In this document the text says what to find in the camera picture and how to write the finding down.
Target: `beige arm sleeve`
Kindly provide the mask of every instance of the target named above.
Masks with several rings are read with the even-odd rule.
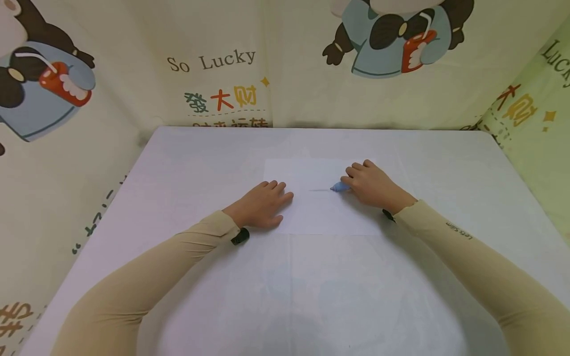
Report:
[[[142,318],[208,252],[239,233],[217,211],[105,277],[71,309],[52,356],[135,356]]]
[[[423,201],[394,218],[497,320],[513,356],[570,355],[570,311],[531,276]]]

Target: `table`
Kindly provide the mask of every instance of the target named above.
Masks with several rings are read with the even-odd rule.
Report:
[[[486,133],[161,127],[21,355],[47,355],[90,287],[240,198],[265,159],[355,157],[378,157],[570,306],[570,249]],[[219,247],[145,318],[139,355],[507,355],[494,320],[438,258],[378,221],[378,236],[254,232]]]

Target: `green fabric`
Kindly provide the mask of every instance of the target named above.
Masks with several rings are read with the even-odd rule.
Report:
[[[570,245],[570,18],[478,124]]]

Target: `dashed line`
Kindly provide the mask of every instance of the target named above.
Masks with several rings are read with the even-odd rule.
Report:
[[[225,113],[221,113],[221,114],[211,114],[211,115],[190,115],[190,114],[188,114],[188,116],[194,116],[194,117],[211,117],[211,116],[220,116],[220,115],[234,114],[234,113],[238,113],[238,112],[242,112],[242,111],[266,111],[266,110],[265,110],[265,109],[242,109],[242,110],[237,110],[237,111],[232,111],[232,112],[225,112]]]

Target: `right hand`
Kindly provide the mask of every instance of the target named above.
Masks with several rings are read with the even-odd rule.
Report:
[[[362,204],[386,209],[395,215],[418,201],[368,159],[363,165],[353,163],[347,168],[347,174],[348,177],[341,177],[340,181],[351,187]]]

